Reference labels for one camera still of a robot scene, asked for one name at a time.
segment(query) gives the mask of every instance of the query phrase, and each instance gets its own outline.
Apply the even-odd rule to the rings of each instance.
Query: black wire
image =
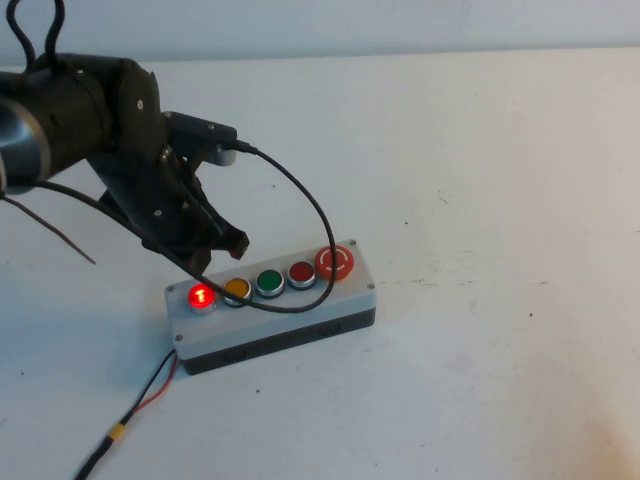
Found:
[[[149,391],[149,388],[151,388],[151,385],[153,385],[153,382],[156,380],[156,378],[158,378],[158,375],[162,371],[162,368],[165,366],[167,361],[175,353],[176,353],[175,349],[173,349],[169,353],[167,353],[167,356],[164,357],[164,360],[162,360],[162,363],[160,364],[160,366],[156,369],[155,373],[151,376],[151,379],[149,379],[149,382],[144,387],[144,389],[142,390],[142,393],[140,393],[140,395],[138,396],[138,399],[135,401],[135,403],[133,404],[131,409],[120,420],[120,422],[119,422],[120,425],[124,426],[124,425],[127,424],[127,422],[129,422],[129,420],[131,420],[131,417],[133,417],[133,414],[135,413],[136,407],[138,405],[140,405],[140,403],[142,403],[142,400],[144,399],[144,396],[147,394],[147,392]],[[111,445],[113,445],[113,442],[114,442],[113,438],[111,438],[109,435],[106,435],[102,439],[102,442],[100,442],[100,445],[98,445],[98,447],[89,456],[89,458],[84,463],[84,465],[80,468],[80,470],[78,470],[78,473],[76,475],[76,480],[86,480],[87,477],[89,477],[89,474],[94,469],[94,467],[96,466],[98,461],[102,457],[104,457],[105,453],[107,453],[109,451],[109,449],[111,448]]]
[[[58,36],[62,30],[62,25],[64,24],[65,8],[63,0],[54,0],[54,3],[56,5],[56,13],[53,17],[53,22],[51,22],[49,33],[47,33],[47,38],[44,43],[44,53],[47,56],[47,61],[51,68],[54,71],[57,71],[59,70],[60,65],[58,63],[58,58],[56,57],[56,43],[58,42]]]
[[[10,0],[7,4],[7,23],[9,24],[9,28],[16,36],[20,45],[22,45],[22,49],[24,50],[24,56],[27,58],[27,66],[25,67],[25,73],[29,73],[33,70],[33,65],[36,62],[36,51],[33,49],[33,45],[29,40],[29,37],[22,31],[18,22],[16,21],[16,7],[20,0]]]
[[[84,253],[82,251],[82,249],[80,247],[78,247],[75,243],[73,243],[71,241],[71,239],[69,237],[67,237],[64,233],[62,233],[60,230],[58,230],[56,227],[54,227],[53,225],[51,225],[49,222],[47,222],[44,218],[40,217],[39,215],[37,215],[36,213],[34,213],[33,211],[29,210],[27,207],[25,207],[23,204],[21,204],[20,202],[17,202],[9,197],[7,197],[4,192],[0,192],[0,200],[4,200],[5,202],[7,202],[10,205],[13,205],[16,208],[19,208],[22,212],[26,213],[27,215],[29,215],[31,218],[33,218],[36,222],[38,222],[40,225],[42,225],[43,227],[49,229],[50,231],[52,231],[53,233],[55,233],[58,237],[60,237],[67,245],[69,245],[71,248],[73,248],[76,252],[78,252],[80,255],[82,255],[85,259],[87,259],[89,262],[93,263],[94,265],[96,264],[96,262],[86,253]]]
[[[316,212],[320,216],[320,219],[322,220],[322,224],[324,225],[325,230],[327,232],[327,237],[329,238],[329,248],[330,248],[330,251],[331,251],[331,258],[334,259],[334,261],[335,261],[335,259],[338,258],[338,255],[337,255],[337,251],[336,251],[336,242],[335,242],[335,239],[333,237],[333,231],[331,230],[331,226],[329,225],[329,220],[327,219],[327,216],[322,211],[322,208],[320,207],[320,205],[318,204],[316,199],[313,197],[313,195],[311,195],[311,193],[304,187],[304,185],[302,185],[300,183],[300,181],[297,178],[295,178],[282,165],[280,165],[278,162],[276,162],[274,159],[272,159],[271,157],[269,157],[265,153],[261,152],[260,150],[254,148],[254,147],[248,146],[248,145],[246,147],[244,147],[241,151],[246,151],[247,153],[253,153],[253,154],[263,158],[265,161],[267,161],[269,164],[273,165],[277,170],[279,170],[285,177],[287,177],[296,187],[298,187],[298,189],[304,194],[304,196],[307,197],[307,199],[311,202],[311,204],[315,208]],[[201,282],[204,285],[208,286],[209,288],[211,288],[212,290],[214,290],[218,294],[223,295],[223,296],[229,298],[230,300],[236,301],[236,302],[238,302],[238,303],[240,303],[242,305],[247,305],[249,307],[257,308],[258,310],[263,310],[265,312],[273,312],[273,313],[303,313],[303,312],[308,312],[309,310],[313,310],[314,308],[316,308],[318,305],[320,305],[322,302],[324,302],[327,299],[327,297],[331,294],[331,291],[333,290],[333,287],[334,287],[335,282],[336,282],[337,270],[335,268],[332,268],[331,269],[331,276],[329,278],[329,283],[327,284],[327,288],[324,290],[324,292],[316,300],[314,300],[313,302],[311,302],[311,303],[309,303],[307,305],[300,306],[300,307],[278,307],[278,306],[275,306],[275,305],[268,305],[268,304],[264,304],[264,303],[259,303],[259,302],[254,302],[254,301],[251,301],[251,300],[247,300],[244,297],[239,297],[237,295],[232,294],[231,292],[227,292],[223,287],[221,287],[220,285],[212,282],[211,280],[206,278],[204,275],[197,274],[197,273],[193,272],[191,270],[191,268],[189,267],[189,265],[186,264],[185,262],[183,262],[170,249],[168,249],[167,247],[159,244],[154,239],[150,238],[143,230],[141,230],[140,228],[136,227],[131,222],[129,222],[127,219],[121,217],[117,213],[114,213],[108,207],[104,206],[102,203],[94,200],[93,198],[91,198],[91,197],[89,197],[89,196],[87,196],[87,195],[85,195],[85,194],[83,194],[81,192],[78,192],[76,190],[73,190],[72,188],[66,187],[64,185],[58,185],[56,183],[46,182],[46,181],[42,181],[42,180],[33,180],[33,181],[29,182],[28,185],[33,186],[33,187],[44,188],[44,189],[47,189],[47,190],[52,190],[52,191],[58,192],[58,193],[62,193],[63,195],[67,195],[69,197],[75,198],[76,200],[78,200],[78,201],[80,201],[82,203],[85,203],[86,205],[89,205],[90,207],[102,212],[103,214],[105,214],[108,217],[110,217],[112,220],[118,222],[120,225],[122,225],[124,228],[129,230],[135,236],[137,236],[141,240],[144,240],[145,242],[150,244],[153,247],[154,250],[156,250],[158,253],[160,253],[163,256],[165,256],[167,259],[169,259],[172,263],[174,263],[181,270],[183,270],[184,272],[189,274],[191,277],[195,278],[199,282]]]

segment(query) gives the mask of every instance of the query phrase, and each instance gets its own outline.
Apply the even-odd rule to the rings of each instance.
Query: green button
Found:
[[[284,291],[284,277],[276,270],[265,270],[258,275],[256,286],[261,297],[275,298]]]

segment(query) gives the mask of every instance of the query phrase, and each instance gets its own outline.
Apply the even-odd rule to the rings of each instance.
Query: red button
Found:
[[[353,254],[348,248],[343,246],[337,246],[336,251],[338,253],[338,259],[336,261],[336,280],[343,280],[351,273],[355,266],[355,260]],[[331,278],[331,249],[324,247],[318,253],[316,253],[316,270],[318,274],[325,280]]]
[[[296,290],[306,290],[316,283],[316,272],[308,262],[297,262],[289,268],[289,285]]]
[[[196,313],[208,313],[213,308],[216,292],[199,283],[189,290],[189,305]]]

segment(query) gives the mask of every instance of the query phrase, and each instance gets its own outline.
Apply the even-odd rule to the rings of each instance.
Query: black robotic arm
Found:
[[[29,73],[0,73],[2,191],[86,158],[107,187],[100,201],[198,273],[211,250],[238,259],[249,245],[195,175],[203,161],[233,163],[236,140],[234,128],[163,114],[155,76],[130,59],[60,54],[54,68],[43,55]]]

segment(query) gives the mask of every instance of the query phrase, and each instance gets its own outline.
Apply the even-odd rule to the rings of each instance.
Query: white wall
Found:
[[[640,43],[639,0],[67,0],[60,50],[141,60]],[[18,19],[40,52],[53,0]],[[22,62],[0,28],[0,64]]]

